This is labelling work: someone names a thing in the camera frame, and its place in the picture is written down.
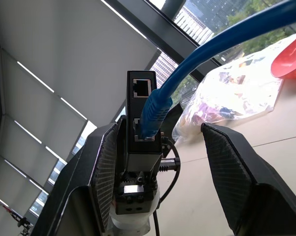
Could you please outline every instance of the ethernet port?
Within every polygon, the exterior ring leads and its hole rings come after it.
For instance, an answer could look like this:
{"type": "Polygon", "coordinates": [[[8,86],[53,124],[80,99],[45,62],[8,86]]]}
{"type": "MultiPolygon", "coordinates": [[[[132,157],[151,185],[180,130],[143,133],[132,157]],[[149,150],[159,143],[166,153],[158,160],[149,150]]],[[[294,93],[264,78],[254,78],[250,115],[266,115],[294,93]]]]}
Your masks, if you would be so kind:
{"type": "Polygon", "coordinates": [[[134,79],[134,98],[149,97],[151,94],[151,80],[149,79],[134,79]]]}

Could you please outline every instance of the plastic bag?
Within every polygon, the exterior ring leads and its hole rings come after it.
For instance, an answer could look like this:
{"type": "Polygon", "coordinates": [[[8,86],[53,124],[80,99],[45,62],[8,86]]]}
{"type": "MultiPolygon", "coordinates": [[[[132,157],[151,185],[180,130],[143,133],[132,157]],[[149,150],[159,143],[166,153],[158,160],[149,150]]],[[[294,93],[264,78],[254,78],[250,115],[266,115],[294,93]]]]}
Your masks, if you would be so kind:
{"type": "Polygon", "coordinates": [[[296,34],[291,35],[208,73],[177,121],[173,139],[199,134],[204,122],[237,120],[273,111],[282,80],[271,75],[271,64],[295,39],[296,34]]]}

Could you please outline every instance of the red plate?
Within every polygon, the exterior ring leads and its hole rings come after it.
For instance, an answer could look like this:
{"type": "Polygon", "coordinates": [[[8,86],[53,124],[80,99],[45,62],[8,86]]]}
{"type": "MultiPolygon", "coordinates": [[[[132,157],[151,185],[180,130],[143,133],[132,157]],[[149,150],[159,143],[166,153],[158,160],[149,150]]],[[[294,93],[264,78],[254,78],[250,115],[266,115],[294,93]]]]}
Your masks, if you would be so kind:
{"type": "Polygon", "coordinates": [[[296,39],[273,61],[271,73],[276,78],[296,79],[296,39]]]}

